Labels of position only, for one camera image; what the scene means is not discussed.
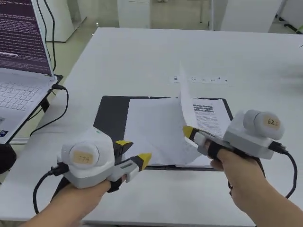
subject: table surface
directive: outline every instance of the table surface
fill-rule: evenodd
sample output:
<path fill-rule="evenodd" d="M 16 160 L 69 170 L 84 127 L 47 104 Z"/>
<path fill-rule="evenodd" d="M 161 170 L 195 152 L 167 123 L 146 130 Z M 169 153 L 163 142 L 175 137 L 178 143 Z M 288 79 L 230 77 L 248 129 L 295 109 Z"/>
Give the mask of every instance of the table surface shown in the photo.
<path fill-rule="evenodd" d="M 190 84 L 195 97 L 226 98 L 231 111 L 276 113 L 285 124 L 281 140 L 299 168 L 291 200 L 303 208 L 303 44 L 300 35 L 218 31 L 99 28 L 65 86 L 67 114 L 35 133 L 0 187 L 0 219 L 34 216 L 32 193 L 56 164 L 63 143 L 93 125 L 102 96 L 178 96 L 181 61 L 190 76 L 222 77 L 227 85 Z M 59 116 L 66 94 L 59 92 L 40 125 Z M 275 154 L 263 161 L 267 178 L 282 194 L 292 186 L 293 167 Z M 47 178 L 38 191 L 45 207 L 60 178 Z M 121 190 L 106 194 L 84 221 L 137 225 L 252 226 L 233 204 L 224 173 L 145 170 Z"/>

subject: number label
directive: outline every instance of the number label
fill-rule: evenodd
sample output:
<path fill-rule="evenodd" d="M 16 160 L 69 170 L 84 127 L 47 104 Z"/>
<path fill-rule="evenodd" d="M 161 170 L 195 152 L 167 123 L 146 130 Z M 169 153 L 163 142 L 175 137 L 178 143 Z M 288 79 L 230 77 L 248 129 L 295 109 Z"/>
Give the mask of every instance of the number label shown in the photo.
<path fill-rule="evenodd" d="M 264 117 L 264 125 L 273 129 L 278 130 L 280 128 L 280 121 L 277 118 L 272 118 L 270 116 Z"/>
<path fill-rule="evenodd" d="M 93 155 L 82 151 L 74 151 L 72 161 L 78 164 L 90 165 L 93 163 Z"/>

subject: white cabinet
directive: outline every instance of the white cabinet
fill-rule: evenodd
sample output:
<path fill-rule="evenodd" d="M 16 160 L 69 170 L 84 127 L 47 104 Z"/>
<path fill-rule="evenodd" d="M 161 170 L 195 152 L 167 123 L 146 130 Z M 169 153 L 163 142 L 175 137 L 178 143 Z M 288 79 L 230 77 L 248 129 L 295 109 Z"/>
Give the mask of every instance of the white cabinet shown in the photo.
<path fill-rule="evenodd" d="M 212 0 L 214 30 L 267 33 L 282 0 Z"/>
<path fill-rule="evenodd" d="M 66 42 L 76 28 L 86 18 L 85 0 L 46 0 L 52 14 L 55 18 L 55 36 L 54 40 L 57 42 Z M 52 40 L 53 21 L 48 12 L 44 0 L 38 0 L 41 12 L 46 22 L 47 27 L 47 41 Z M 39 13 L 36 0 L 32 0 L 35 7 L 38 22 L 45 35 L 45 27 Z"/>
<path fill-rule="evenodd" d="M 281 17 L 295 28 L 303 25 L 303 0 L 287 0 Z"/>
<path fill-rule="evenodd" d="M 118 0 L 119 26 L 151 27 L 151 0 Z"/>

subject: paper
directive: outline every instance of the paper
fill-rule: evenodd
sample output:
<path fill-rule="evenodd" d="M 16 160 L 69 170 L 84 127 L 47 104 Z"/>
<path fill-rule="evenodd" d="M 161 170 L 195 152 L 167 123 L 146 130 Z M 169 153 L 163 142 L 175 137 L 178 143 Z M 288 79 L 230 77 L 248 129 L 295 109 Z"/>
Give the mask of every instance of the paper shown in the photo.
<path fill-rule="evenodd" d="M 194 128 L 198 127 L 195 112 L 194 112 L 194 107 L 192 103 L 192 98 L 189 94 L 187 77 L 181 63 L 180 63 L 180 102 L 181 102 L 182 113 L 186 125 L 192 126 Z"/>
<path fill-rule="evenodd" d="M 231 120 L 225 108 L 223 100 L 193 99 L 194 111 L 198 128 L 215 136 L 223 137 Z M 210 159 L 200 156 L 195 161 L 182 167 L 211 167 Z"/>
<path fill-rule="evenodd" d="M 149 165 L 210 167 L 210 159 L 186 139 L 182 128 L 190 125 L 223 137 L 230 119 L 222 100 L 192 99 L 185 70 L 180 64 L 180 97 L 131 99 L 124 139 L 134 145 L 124 159 L 152 153 Z"/>
<path fill-rule="evenodd" d="M 184 140 L 185 121 L 177 98 L 131 99 L 124 139 L 133 146 L 129 158 L 151 152 L 149 165 L 185 165 L 201 154 Z"/>

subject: human hand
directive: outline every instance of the human hand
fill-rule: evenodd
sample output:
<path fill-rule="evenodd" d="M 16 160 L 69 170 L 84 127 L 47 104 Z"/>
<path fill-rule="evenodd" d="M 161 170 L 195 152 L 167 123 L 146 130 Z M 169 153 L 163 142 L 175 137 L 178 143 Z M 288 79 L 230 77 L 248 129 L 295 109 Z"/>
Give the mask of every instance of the human hand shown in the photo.
<path fill-rule="evenodd" d="M 46 209 L 61 210 L 63 215 L 70 216 L 69 219 L 72 219 L 73 226 L 78 226 L 79 222 L 97 207 L 102 196 L 110 187 L 111 184 L 108 180 L 84 189 L 77 189 L 69 184 L 58 192 Z"/>
<path fill-rule="evenodd" d="M 241 158 L 225 149 L 221 149 L 217 157 L 221 162 L 213 160 L 212 167 L 225 172 L 232 185 L 231 194 L 234 203 L 239 209 L 247 213 L 256 196 L 270 189 L 271 185 L 265 179 L 260 166 L 254 159 Z"/>

